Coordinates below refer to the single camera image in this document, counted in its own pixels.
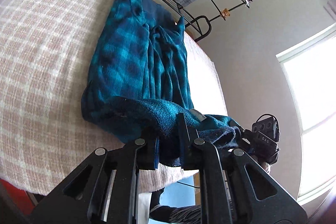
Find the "right hand in white glove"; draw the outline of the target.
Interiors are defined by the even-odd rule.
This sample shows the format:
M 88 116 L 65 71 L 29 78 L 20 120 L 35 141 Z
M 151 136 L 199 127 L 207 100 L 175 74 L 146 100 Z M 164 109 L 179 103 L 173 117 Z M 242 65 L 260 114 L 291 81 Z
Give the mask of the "right hand in white glove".
M 271 171 L 271 165 L 267 162 L 259 162 L 259 165 L 262 167 L 263 170 L 266 171 L 267 174 L 270 174 Z

